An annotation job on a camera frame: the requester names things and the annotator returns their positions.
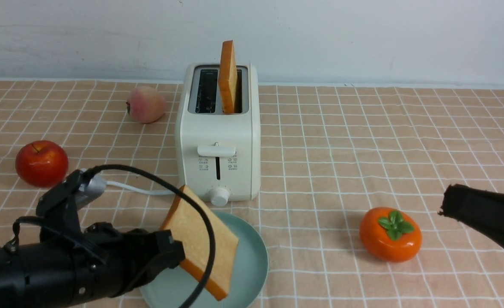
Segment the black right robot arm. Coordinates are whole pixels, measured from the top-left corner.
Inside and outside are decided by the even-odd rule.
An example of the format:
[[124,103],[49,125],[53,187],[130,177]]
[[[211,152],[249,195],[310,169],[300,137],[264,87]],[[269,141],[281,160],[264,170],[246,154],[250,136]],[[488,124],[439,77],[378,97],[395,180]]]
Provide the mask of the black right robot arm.
[[504,193],[451,184],[438,214],[465,224],[504,249]]

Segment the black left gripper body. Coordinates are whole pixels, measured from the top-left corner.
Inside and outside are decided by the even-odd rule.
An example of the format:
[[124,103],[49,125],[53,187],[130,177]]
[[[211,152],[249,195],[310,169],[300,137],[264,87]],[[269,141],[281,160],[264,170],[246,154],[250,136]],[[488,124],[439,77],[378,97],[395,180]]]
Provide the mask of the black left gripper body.
[[121,296],[154,280],[167,251],[167,233],[103,228],[88,237],[107,252],[102,263],[62,240],[21,247],[25,308],[67,308]]

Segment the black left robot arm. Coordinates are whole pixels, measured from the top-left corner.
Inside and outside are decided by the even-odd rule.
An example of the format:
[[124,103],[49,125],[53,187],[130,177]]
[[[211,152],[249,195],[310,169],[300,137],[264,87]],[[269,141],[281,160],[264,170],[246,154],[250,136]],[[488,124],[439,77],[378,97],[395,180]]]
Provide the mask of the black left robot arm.
[[182,243],[168,230],[122,233],[98,222],[84,236],[107,252],[107,263],[59,238],[25,244],[15,253],[0,247],[0,308],[67,308],[114,298],[185,259]]

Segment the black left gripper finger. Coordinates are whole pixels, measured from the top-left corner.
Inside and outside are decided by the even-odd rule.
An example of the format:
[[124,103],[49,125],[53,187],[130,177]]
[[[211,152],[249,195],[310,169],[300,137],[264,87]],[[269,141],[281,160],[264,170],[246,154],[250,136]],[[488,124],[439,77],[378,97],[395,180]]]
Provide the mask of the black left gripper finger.
[[145,237],[146,263],[143,285],[152,282],[162,271],[173,269],[185,259],[182,242],[175,240],[171,230],[160,230]]

